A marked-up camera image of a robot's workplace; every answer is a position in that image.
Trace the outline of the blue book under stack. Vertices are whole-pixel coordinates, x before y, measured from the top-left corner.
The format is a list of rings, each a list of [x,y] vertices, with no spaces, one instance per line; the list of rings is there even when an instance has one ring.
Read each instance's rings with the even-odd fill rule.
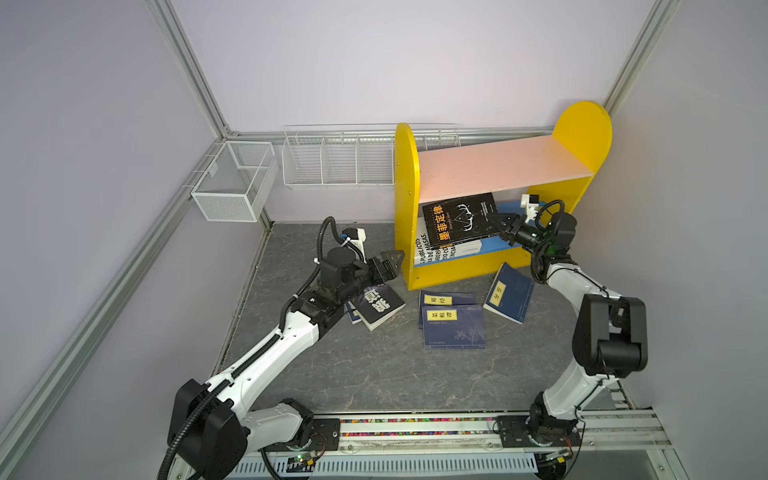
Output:
[[[427,306],[474,305],[477,303],[476,295],[467,292],[432,292],[421,290],[419,299],[418,327],[420,329],[423,328],[423,314]]]

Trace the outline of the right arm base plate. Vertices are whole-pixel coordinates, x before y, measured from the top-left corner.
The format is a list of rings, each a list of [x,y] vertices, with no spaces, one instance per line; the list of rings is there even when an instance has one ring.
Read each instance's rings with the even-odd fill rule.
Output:
[[[528,415],[501,415],[492,425],[504,448],[523,447],[577,447],[582,444],[582,435],[576,420],[546,418],[534,422]]]

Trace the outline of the blue book front stack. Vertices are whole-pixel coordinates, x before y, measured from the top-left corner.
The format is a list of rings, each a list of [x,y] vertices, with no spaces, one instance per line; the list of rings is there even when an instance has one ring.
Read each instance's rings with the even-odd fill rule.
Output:
[[[485,349],[483,310],[479,305],[431,306],[421,312],[424,348]]]

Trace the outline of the blue book right side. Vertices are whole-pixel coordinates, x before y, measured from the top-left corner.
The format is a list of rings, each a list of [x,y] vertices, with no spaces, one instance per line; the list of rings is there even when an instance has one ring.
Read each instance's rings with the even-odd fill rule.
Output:
[[[518,324],[524,324],[534,281],[507,263],[497,271],[483,308]]]

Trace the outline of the black book orange title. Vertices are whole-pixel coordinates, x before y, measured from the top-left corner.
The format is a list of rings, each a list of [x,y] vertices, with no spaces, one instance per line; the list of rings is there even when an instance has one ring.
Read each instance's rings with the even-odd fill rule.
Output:
[[[493,195],[482,193],[440,200],[422,206],[430,246],[442,248],[496,234],[490,217],[497,213]]]

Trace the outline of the yellow pink blue bookshelf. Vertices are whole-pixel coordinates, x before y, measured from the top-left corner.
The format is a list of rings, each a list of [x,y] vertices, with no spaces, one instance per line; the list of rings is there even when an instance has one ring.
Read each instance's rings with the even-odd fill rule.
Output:
[[[601,105],[568,107],[550,135],[418,152],[406,123],[394,141],[395,247],[405,253],[403,276],[411,290],[427,289],[520,268],[531,255],[521,247],[416,265],[417,217],[424,204],[482,193],[519,191],[544,202],[562,200],[572,212],[608,157],[612,120]]]

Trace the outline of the white booklet black text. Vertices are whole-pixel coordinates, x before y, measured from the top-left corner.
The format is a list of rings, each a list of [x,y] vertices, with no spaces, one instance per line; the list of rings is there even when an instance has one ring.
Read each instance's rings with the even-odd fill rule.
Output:
[[[426,224],[422,217],[417,218],[418,233],[415,240],[414,265],[424,265],[457,257],[477,254],[482,249],[482,240],[472,240],[458,245],[433,248],[429,243]]]

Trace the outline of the white mesh box basket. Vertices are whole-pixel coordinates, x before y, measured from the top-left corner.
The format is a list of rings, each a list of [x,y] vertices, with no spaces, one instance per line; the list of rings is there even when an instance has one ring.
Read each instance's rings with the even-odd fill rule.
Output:
[[[192,197],[207,221],[256,223],[278,171],[272,143],[225,141],[193,187]]]

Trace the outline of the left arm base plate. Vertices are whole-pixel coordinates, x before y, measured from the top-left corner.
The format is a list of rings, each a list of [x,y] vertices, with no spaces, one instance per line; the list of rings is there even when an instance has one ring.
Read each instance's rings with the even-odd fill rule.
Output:
[[[337,451],[341,440],[341,421],[334,417],[314,417],[304,423],[295,437],[265,448],[268,452]]]

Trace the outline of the dark eye cover book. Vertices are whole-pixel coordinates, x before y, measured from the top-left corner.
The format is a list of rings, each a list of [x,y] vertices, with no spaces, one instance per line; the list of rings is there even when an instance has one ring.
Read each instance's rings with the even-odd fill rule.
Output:
[[[367,288],[352,305],[367,329],[373,331],[402,310],[405,301],[389,284],[380,284]]]

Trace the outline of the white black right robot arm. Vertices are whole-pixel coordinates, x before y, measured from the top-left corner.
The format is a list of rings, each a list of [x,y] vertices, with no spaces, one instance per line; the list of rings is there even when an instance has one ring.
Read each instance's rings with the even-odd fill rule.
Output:
[[[608,289],[572,259],[577,220],[562,200],[541,207],[531,224],[517,213],[493,213],[490,223],[500,238],[530,253],[533,280],[558,291],[577,315],[573,359],[530,407],[528,435],[544,446],[575,431],[581,410],[600,392],[646,367],[646,306]]]

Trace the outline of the blue book under eye book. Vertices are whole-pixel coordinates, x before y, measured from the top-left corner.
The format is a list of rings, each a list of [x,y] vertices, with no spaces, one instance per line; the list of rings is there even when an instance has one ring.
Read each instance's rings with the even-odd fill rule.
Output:
[[[362,321],[362,318],[360,317],[358,310],[354,307],[354,305],[351,302],[347,302],[345,304],[345,308],[346,308],[348,318],[350,319],[350,322],[352,324],[357,324]]]

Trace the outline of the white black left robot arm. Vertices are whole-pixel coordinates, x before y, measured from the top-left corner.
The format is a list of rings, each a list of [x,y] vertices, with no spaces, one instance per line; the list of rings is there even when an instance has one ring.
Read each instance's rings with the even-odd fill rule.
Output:
[[[321,223],[314,268],[281,307],[277,325],[229,367],[204,382],[191,379],[177,391],[157,478],[169,478],[176,458],[192,468],[196,479],[223,479],[250,452],[264,453],[278,444],[311,445],[314,414],[300,402],[286,399],[262,410],[252,406],[295,358],[337,324],[348,303],[400,275],[403,251],[367,256],[363,246],[361,234],[338,231],[334,217]]]

